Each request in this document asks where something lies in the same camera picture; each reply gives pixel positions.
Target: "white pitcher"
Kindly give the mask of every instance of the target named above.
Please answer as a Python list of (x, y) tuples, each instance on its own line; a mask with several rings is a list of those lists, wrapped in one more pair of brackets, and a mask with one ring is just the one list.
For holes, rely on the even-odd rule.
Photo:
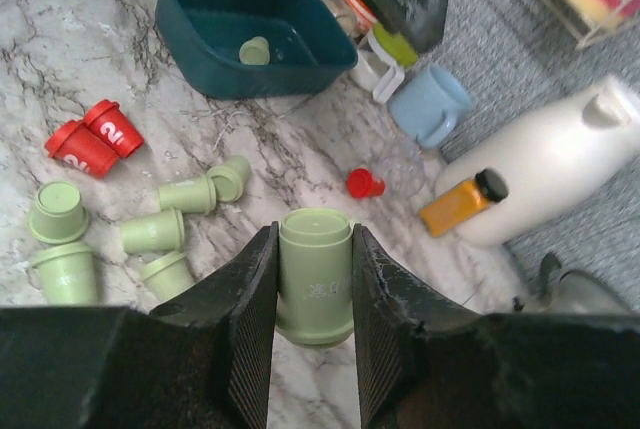
[(499, 129), (449, 164), (435, 190), (494, 169), (509, 196), (456, 231), (472, 244), (501, 244), (587, 199), (639, 152), (640, 97), (609, 75)]

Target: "light green cup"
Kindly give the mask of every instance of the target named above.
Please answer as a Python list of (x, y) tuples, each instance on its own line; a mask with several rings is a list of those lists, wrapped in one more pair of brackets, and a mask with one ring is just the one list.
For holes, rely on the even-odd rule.
[(216, 207), (216, 186), (203, 174), (195, 179), (163, 184), (158, 187), (160, 209), (173, 207), (183, 213), (202, 213), (205, 216)]
[(249, 161), (242, 156), (231, 156), (222, 165), (207, 171), (207, 176), (215, 184), (218, 200), (221, 202), (235, 202), (240, 199), (250, 175)]
[(186, 256), (176, 251), (144, 266), (140, 279), (160, 302), (173, 299), (195, 284)]
[(67, 244), (82, 237), (89, 227), (89, 214), (82, 195), (66, 181), (53, 181), (38, 190), (27, 216), (33, 237), (47, 244)]
[(31, 265), (49, 304), (91, 306), (98, 303), (93, 249), (84, 242), (40, 251), (31, 259)]
[(170, 208), (148, 216), (134, 217), (120, 225), (122, 248), (127, 254), (180, 251), (184, 246), (182, 212)]
[(353, 332), (352, 235), (334, 209), (298, 209), (280, 223), (276, 330), (291, 343), (330, 347)]

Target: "dark teal plastic container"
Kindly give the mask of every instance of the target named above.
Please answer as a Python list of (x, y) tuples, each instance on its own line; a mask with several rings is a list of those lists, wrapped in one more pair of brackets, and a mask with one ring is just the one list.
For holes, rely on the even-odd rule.
[[(156, 23), (187, 82), (218, 99), (318, 93), (357, 62), (320, 0), (158, 0)], [(269, 41), (268, 65), (238, 58), (255, 36)]]

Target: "light blue mug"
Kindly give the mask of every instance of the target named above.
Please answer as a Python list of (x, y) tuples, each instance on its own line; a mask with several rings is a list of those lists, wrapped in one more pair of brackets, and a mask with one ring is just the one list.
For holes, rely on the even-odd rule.
[(421, 147), (438, 147), (471, 110), (471, 97), (453, 75), (431, 65), (391, 100), (396, 124)]

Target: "marble countertop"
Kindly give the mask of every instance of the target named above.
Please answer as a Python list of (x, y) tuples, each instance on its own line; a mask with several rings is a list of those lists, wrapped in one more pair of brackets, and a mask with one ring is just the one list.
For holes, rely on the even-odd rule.
[[(506, 311), (526, 293), (501, 248), (428, 237), (416, 209), (431, 198), (442, 163), (425, 155), (427, 184), (411, 200), (354, 201), (349, 169), (397, 137), (384, 107), (343, 77), (313, 97), (215, 101), (183, 79), (154, 27), (155, 0), (0, 0), (0, 305), (44, 298), (28, 258), (44, 246), (25, 214), (38, 187), (67, 179), (92, 224), (105, 304), (148, 311), (140, 283), (149, 258), (127, 256), (117, 225), (155, 212), (155, 187), (202, 173), (232, 154), (253, 168), (244, 197), (208, 217), (188, 217), (187, 254), (198, 279), (232, 258), (255, 232), (290, 210), (330, 206), (367, 225), (389, 253), (442, 294), (479, 312)], [(147, 145), (102, 181), (47, 159), (55, 129), (101, 99), (116, 100)], [(313, 351), (276, 335), (269, 427), (359, 427), (353, 338)]]

